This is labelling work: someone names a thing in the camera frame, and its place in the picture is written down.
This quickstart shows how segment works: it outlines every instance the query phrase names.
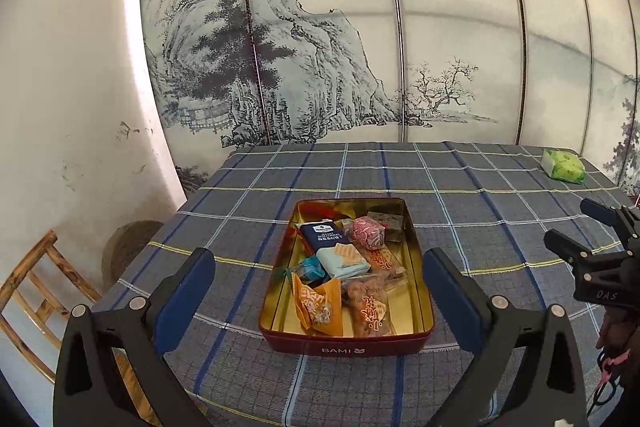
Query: table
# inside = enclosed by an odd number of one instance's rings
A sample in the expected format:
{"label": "table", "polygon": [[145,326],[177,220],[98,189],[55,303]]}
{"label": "table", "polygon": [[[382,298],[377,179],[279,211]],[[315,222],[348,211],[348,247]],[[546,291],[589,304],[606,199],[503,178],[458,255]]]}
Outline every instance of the table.
{"label": "table", "polygon": [[[147,296],[185,255],[207,247],[216,278],[180,346],[166,360],[185,389],[239,421],[313,427],[423,425],[471,360],[440,312],[421,353],[329,359],[271,350],[257,326],[270,269],[301,199],[403,198],[423,250],[441,247],[488,295],[519,307],[562,304],[572,320],[588,394],[599,375],[594,345],[603,309],[572,297],[568,265],[543,245],[551,228],[594,252],[617,238],[580,213],[590,197],[631,204],[583,160],[584,185],[549,179],[542,149],[496,144],[347,143],[248,148],[232,153],[158,232],[94,310]],[[487,412],[503,404],[520,362],[512,357]]]}

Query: pink wrapped candy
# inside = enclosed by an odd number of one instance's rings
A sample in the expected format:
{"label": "pink wrapped candy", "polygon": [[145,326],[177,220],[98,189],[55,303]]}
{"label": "pink wrapped candy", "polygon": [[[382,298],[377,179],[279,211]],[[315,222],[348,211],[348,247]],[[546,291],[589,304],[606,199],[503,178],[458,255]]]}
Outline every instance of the pink wrapped candy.
{"label": "pink wrapped candy", "polygon": [[379,250],[385,244],[385,227],[380,225],[375,219],[363,216],[358,217],[351,223],[351,235],[363,247],[369,250]]}

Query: wall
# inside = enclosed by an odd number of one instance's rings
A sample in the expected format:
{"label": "wall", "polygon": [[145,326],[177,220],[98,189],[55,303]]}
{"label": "wall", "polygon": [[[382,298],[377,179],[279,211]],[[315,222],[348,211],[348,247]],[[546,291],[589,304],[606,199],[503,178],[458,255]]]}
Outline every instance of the wall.
{"label": "wall", "polygon": [[[633,192],[639,2],[399,0],[408,140],[571,148]],[[142,0],[162,126],[188,182],[268,139],[399,139],[394,0],[250,7],[261,90],[245,0]]]}
{"label": "wall", "polygon": [[[0,0],[1,280],[53,228],[60,251],[102,291],[111,234],[137,219],[164,221],[184,201],[150,90],[139,6]],[[82,300],[47,259],[36,272],[68,307]],[[17,306],[4,315],[55,368],[57,352]],[[62,335],[62,322],[52,327]],[[36,422],[51,425],[52,386],[4,335],[0,367]]]}

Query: hand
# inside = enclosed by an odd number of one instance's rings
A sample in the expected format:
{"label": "hand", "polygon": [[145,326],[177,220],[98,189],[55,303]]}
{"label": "hand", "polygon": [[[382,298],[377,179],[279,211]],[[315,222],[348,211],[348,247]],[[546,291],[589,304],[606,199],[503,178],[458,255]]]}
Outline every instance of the hand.
{"label": "hand", "polygon": [[630,350],[628,360],[620,366],[620,385],[626,387],[630,384],[640,369],[638,320],[628,320],[623,310],[606,308],[596,347]]}

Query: green tissue package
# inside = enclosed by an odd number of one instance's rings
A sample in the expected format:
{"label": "green tissue package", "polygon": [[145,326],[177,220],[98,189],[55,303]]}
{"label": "green tissue package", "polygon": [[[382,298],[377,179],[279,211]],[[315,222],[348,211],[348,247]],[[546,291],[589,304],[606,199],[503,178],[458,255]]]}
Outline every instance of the green tissue package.
{"label": "green tissue package", "polygon": [[578,156],[570,152],[545,149],[540,165],[546,174],[555,180],[580,184],[584,181],[584,165]]}

